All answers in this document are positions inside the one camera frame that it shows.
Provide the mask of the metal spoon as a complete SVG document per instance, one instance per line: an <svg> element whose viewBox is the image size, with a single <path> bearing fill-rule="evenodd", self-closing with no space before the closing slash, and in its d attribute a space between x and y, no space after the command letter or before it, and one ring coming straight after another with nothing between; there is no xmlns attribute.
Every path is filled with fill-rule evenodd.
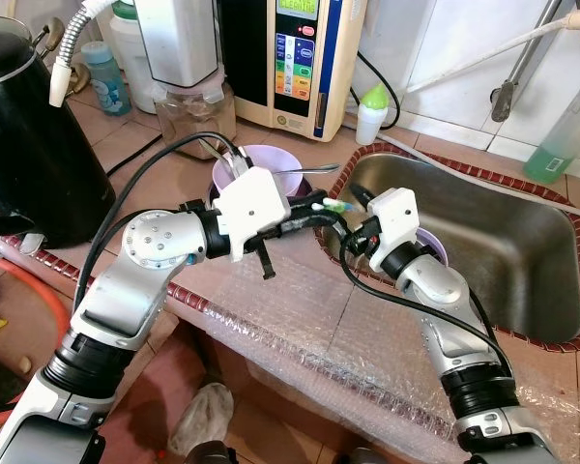
<svg viewBox="0 0 580 464"><path fill-rule="evenodd" d="M302 167L296 169L280 169L280 171L272 171L273 176L284 176L284 174L327 174L338 171L339 163L321 164L321 166Z"/></svg>

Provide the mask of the light purple plastic bowl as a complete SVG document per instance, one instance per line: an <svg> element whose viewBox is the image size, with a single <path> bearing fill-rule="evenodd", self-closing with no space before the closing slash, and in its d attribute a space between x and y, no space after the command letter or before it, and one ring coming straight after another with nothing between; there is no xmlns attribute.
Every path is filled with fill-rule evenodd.
<svg viewBox="0 0 580 464"><path fill-rule="evenodd" d="M285 194L287 200L298 197L298 191L302 188L304 181L303 173L280 174L280 171L293 171L302 168L298 159L290 152L278 149L269 145L246 145L240 149L251 158L255 167L264 167L274 172L274 177L278 182L278 190ZM212 207L219 198L219 192L234 181L234 176L229 171L228 164L224 160L216 160L212 167L212 191L209 198L209 205Z"/></svg>

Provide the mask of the small purple dish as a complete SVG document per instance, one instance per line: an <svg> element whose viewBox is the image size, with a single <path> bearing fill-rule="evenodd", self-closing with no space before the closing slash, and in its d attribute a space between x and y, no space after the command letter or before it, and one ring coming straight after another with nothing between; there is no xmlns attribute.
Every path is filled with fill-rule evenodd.
<svg viewBox="0 0 580 464"><path fill-rule="evenodd" d="M431 256L442 266L449 267L450 261L445 245L425 228L417 229L417 252L419 257Z"/></svg>

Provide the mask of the small white bottle green tip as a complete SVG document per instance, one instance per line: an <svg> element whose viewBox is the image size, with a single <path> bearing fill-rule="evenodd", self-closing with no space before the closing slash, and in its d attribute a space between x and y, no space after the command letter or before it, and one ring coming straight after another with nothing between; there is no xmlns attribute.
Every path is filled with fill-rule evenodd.
<svg viewBox="0 0 580 464"><path fill-rule="evenodd" d="M389 93L383 85L365 92L358 101L356 142L365 146L374 143L380 128L386 124L389 112Z"/></svg>

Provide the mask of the clear bubble wrap sheet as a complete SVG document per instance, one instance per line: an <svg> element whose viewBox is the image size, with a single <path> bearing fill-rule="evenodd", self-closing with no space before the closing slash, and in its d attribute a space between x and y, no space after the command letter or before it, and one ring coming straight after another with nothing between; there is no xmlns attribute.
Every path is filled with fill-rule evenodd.
<svg viewBox="0 0 580 464"><path fill-rule="evenodd" d="M551 450L580 464L580 389L574 357L537 343L537 329L580 315L574 275L540 284L520 267L456 267L480 297L514 365L518 397ZM461 464L454 418L420 334L419 316L357 290L327 259L286 262L264 281L253 261L188 266L172 300L181 315L304 398L321 415L427 464Z"/></svg>

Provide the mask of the stainless steel sink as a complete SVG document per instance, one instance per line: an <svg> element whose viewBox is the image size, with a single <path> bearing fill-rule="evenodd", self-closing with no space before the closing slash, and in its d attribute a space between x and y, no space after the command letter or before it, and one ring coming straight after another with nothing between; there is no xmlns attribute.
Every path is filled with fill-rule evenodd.
<svg viewBox="0 0 580 464"><path fill-rule="evenodd" d="M329 192L410 189L495 327L546 352L580 352L580 216L537 183L388 142L358 149Z"/></svg>

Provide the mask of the clear glass jar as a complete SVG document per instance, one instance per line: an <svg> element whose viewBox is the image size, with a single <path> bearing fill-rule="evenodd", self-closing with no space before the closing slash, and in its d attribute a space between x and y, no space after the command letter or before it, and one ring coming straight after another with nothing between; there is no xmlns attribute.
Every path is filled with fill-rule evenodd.
<svg viewBox="0 0 580 464"><path fill-rule="evenodd" d="M154 90L155 114L167 143L195 132L214 131L237 141L237 115L231 88L225 83L184 89Z"/></svg>

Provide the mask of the beige water ionizer machine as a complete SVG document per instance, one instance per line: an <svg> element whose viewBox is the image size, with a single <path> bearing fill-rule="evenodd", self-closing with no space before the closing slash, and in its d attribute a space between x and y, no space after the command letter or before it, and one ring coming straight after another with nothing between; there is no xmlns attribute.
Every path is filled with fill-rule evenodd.
<svg viewBox="0 0 580 464"><path fill-rule="evenodd" d="M346 118L368 0L215 0L238 118L329 142Z"/></svg>

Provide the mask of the white faucet pipe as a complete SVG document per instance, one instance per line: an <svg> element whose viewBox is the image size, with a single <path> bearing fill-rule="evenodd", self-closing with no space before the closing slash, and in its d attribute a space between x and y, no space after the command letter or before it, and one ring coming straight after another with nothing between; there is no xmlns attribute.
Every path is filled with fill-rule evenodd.
<svg viewBox="0 0 580 464"><path fill-rule="evenodd" d="M409 87L405 88L405 92L411 94L427 87L431 87L431 85L437 83L437 81L448 79L451 76L468 70L468 68L480 65L481 62L487 61L489 58L499 56L499 54L507 52L507 50L515 48L517 45L529 43L534 39L538 39L538 37L551 34L551 32L563 30L563 28L566 30L580 30L580 9L574 10L572 13L565 14L565 16L561 17L560 19L551 19L551 21L545 23L545 25L533 28L533 30L525 32L523 35L512 37L512 39L507 40L506 43L501 43L498 45L498 47L488 50L488 52L481 53L477 57L468 59L468 61L458 63L458 65L454 65L452 68L448 68L443 72L436 73L435 75L430 76L430 78L410 84Z"/></svg>

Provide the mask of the green dish soap bottle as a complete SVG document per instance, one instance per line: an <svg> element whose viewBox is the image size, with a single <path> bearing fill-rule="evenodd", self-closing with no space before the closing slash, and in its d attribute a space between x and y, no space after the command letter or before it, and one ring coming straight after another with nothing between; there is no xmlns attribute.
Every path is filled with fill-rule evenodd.
<svg viewBox="0 0 580 464"><path fill-rule="evenodd" d="M555 183L580 156L580 90L526 160L523 173L537 183Z"/></svg>

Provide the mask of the silver grey filter housing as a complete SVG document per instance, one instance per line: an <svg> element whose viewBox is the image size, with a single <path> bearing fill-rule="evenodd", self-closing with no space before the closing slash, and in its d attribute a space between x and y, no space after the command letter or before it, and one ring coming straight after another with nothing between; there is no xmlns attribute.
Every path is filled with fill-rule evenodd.
<svg viewBox="0 0 580 464"><path fill-rule="evenodd" d="M150 73L194 87L218 68L215 0L132 0Z"/></svg>

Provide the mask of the teal plastic bottle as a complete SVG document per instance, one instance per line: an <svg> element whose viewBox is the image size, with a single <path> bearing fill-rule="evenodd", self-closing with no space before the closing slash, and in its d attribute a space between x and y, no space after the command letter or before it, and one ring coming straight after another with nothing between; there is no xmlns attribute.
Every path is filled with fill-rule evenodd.
<svg viewBox="0 0 580 464"><path fill-rule="evenodd" d="M110 116L127 115L132 110L130 92L109 45L100 41L86 43L79 54L90 72L90 83L101 111Z"/></svg>

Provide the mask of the white bottle green cap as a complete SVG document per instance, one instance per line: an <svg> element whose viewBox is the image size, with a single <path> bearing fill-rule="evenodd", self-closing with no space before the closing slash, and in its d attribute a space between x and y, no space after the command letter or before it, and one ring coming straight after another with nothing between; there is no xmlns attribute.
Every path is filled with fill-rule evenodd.
<svg viewBox="0 0 580 464"><path fill-rule="evenodd" d="M153 90L157 88L144 47L138 22L138 12L132 0L116 0L110 5L109 19L113 47L117 49L119 65L130 85L132 104L141 111L155 114Z"/></svg>

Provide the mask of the black electric kettle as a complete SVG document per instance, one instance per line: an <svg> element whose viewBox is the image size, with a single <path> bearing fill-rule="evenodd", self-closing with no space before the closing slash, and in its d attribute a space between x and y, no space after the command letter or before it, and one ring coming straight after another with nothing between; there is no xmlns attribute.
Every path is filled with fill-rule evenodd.
<svg viewBox="0 0 580 464"><path fill-rule="evenodd" d="M28 32L0 28L0 236L40 234L56 250L91 242L116 190L48 84Z"/></svg>

